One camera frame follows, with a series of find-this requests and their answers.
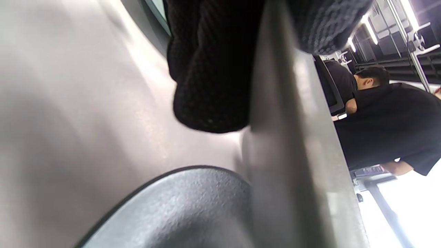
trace man's arm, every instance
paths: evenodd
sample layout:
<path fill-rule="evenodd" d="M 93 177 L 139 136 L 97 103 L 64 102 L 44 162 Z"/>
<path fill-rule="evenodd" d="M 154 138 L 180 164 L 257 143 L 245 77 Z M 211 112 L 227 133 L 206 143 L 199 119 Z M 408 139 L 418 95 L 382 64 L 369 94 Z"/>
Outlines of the man's arm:
<path fill-rule="evenodd" d="M 346 113 L 350 115 L 355 112 L 357 112 L 357 101 L 355 100 L 355 98 L 352 98 L 351 100 L 346 102 Z"/>
<path fill-rule="evenodd" d="M 404 161 L 400 161 L 400 162 L 392 161 L 389 163 L 381 164 L 381 166 L 395 176 L 404 175 L 414 169 L 410 164 Z"/>

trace man's ear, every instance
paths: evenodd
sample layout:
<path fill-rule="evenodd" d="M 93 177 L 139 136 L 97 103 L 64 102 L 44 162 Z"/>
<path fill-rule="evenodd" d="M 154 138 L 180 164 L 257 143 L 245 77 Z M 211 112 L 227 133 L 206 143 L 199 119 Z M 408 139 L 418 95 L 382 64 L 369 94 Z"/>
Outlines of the man's ear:
<path fill-rule="evenodd" d="M 374 86 L 374 79 L 373 78 L 367 78 L 366 81 L 364 81 L 364 85 L 366 85 L 369 88 L 372 88 Z"/>

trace grey panel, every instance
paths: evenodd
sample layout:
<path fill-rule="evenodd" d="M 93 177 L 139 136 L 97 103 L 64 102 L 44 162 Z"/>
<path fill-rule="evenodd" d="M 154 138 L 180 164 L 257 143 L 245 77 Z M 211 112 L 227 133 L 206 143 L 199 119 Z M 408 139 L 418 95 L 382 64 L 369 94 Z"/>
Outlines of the grey panel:
<path fill-rule="evenodd" d="M 366 248 L 349 172 L 311 55 L 268 1 L 245 147 L 258 247 Z"/>
<path fill-rule="evenodd" d="M 175 120 L 176 84 L 130 4 L 0 1 L 0 247 L 71 248 L 148 180 L 240 162 L 238 135 Z"/>

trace short black hair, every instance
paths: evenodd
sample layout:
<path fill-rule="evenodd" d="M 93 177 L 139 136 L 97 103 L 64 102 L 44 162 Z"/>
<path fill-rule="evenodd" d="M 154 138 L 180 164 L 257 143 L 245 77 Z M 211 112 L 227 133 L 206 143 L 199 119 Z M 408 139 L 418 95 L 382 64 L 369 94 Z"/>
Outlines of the short black hair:
<path fill-rule="evenodd" d="M 376 86 L 385 86 L 389 84 L 389 72 L 383 66 L 372 66 L 356 73 L 362 79 L 373 78 Z"/>

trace vertical pole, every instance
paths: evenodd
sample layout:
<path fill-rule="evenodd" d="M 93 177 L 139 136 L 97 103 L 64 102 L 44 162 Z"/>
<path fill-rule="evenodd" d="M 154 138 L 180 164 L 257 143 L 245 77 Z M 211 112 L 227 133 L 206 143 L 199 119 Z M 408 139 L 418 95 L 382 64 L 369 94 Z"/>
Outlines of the vertical pole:
<path fill-rule="evenodd" d="M 400 20 L 400 17 L 398 16 L 398 12 L 396 11 L 395 5 L 393 4 L 392 0 L 387 0 L 387 4 L 389 6 L 390 11 L 392 12 L 392 16 L 395 19 L 396 26 L 398 27 L 398 30 L 401 34 L 401 37 L 404 40 L 404 43 L 407 44 L 408 37 L 407 32 L 404 29 L 403 23 Z M 411 57 L 413 64 L 416 68 L 416 72 L 418 73 L 419 78 L 421 79 L 421 83 L 423 84 L 424 88 L 427 92 L 430 92 L 429 82 L 427 81 L 426 75 L 424 74 L 424 71 L 422 70 L 421 64 L 419 63 L 418 57 L 414 54 L 409 52 L 409 56 Z"/>
<path fill-rule="evenodd" d="M 372 194 L 375 202 L 383 213 L 386 221 L 389 223 L 389 226 L 392 228 L 392 231 L 395 233 L 395 236 L 397 237 L 401 246 L 403 248 L 414 247 L 401 227 L 397 214 L 390 208 L 377 184 L 369 184 L 367 186 L 367 190 L 369 190 L 369 192 Z"/>

